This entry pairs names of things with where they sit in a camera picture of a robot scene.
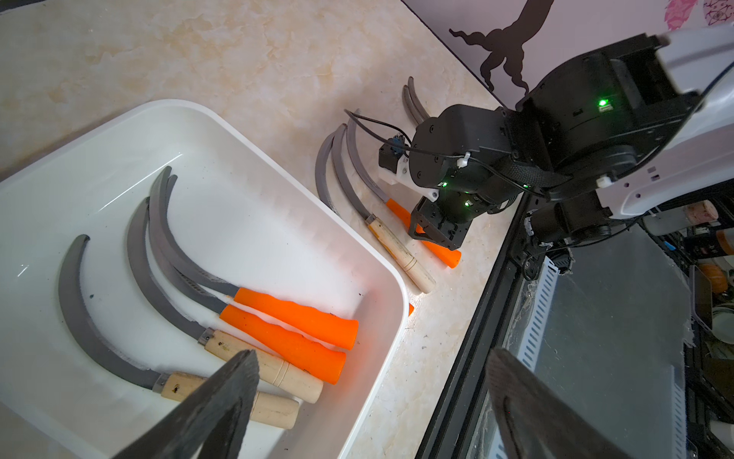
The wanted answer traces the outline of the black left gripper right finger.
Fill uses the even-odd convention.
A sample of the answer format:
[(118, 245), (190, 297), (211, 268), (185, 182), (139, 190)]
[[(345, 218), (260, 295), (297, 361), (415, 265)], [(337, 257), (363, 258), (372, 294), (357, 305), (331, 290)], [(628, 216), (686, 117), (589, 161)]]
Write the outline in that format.
[(485, 365), (492, 410), (508, 458), (627, 458), (506, 349)]

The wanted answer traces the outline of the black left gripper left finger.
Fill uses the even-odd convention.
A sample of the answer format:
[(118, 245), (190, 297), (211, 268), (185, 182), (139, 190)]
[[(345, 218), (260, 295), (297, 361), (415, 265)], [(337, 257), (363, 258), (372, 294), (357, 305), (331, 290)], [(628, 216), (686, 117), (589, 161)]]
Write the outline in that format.
[(236, 458), (259, 382), (253, 351), (242, 351), (118, 458)]

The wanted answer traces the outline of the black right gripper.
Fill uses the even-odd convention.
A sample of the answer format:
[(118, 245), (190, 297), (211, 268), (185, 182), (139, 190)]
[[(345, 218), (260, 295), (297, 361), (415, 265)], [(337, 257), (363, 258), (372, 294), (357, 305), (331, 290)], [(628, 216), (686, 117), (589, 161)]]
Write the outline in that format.
[(409, 148), (412, 182), (437, 189), (411, 212), (411, 237), (449, 250), (462, 246), (472, 221), (504, 210), (533, 185), (512, 171), (508, 114), (456, 104), (417, 127)]

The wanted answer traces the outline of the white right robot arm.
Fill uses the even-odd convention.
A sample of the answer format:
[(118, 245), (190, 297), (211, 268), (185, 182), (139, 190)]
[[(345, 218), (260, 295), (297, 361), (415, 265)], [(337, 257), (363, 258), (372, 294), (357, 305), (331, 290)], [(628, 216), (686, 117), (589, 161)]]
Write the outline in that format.
[(412, 182), (436, 189), (409, 235), (449, 250), (519, 194), (531, 245), (571, 247), (733, 175), (733, 26), (639, 34), (550, 71), (516, 107), (455, 104), (422, 122)]

